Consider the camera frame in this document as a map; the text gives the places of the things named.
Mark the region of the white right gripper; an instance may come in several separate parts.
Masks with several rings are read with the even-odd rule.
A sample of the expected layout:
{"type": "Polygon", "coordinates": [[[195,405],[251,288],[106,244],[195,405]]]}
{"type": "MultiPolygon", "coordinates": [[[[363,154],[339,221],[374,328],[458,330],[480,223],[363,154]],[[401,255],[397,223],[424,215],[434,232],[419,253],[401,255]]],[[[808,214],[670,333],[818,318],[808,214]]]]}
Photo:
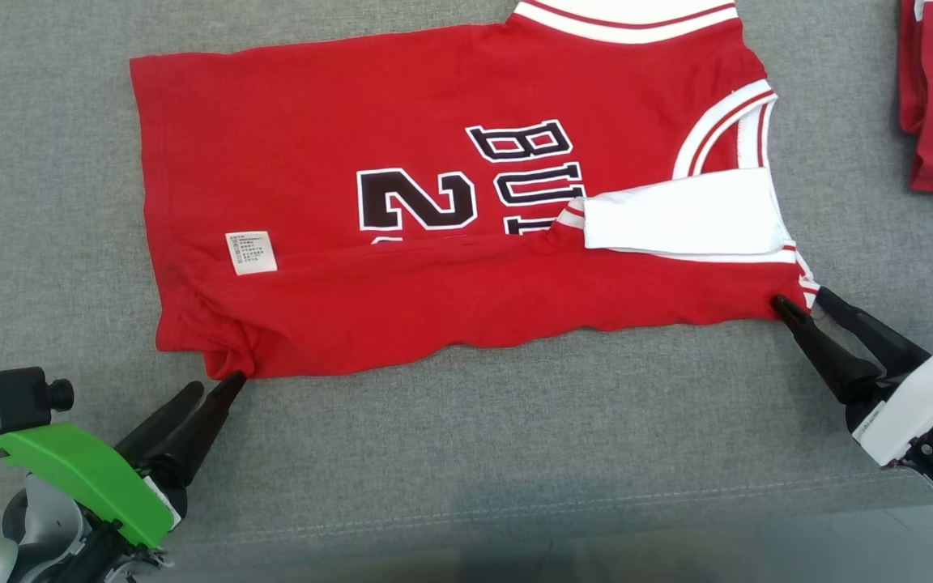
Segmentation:
{"type": "Polygon", "coordinates": [[[911,453],[915,440],[933,431],[933,355],[826,287],[819,289],[816,302],[876,364],[849,353],[787,296],[773,297],[773,311],[834,398],[846,406],[846,425],[856,443],[881,467],[899,461],[911,453]],[[874,388],[878,391],[871,394],[874,388]]]}

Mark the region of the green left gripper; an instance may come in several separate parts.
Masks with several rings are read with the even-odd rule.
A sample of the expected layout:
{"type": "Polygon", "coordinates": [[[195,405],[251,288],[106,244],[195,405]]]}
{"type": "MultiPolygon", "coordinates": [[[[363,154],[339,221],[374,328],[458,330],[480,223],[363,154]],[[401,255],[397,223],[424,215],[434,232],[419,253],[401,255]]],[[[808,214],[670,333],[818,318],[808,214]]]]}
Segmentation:
{"type": "Polygon", "coordinates": [[[0,434],[25,470],[2,517],[0,582],[136,582],[174,565],[162,543],[181,517],[159,486],[191,486],[247,377],[191,381],[114,449],[70,422],[0,434]]]}

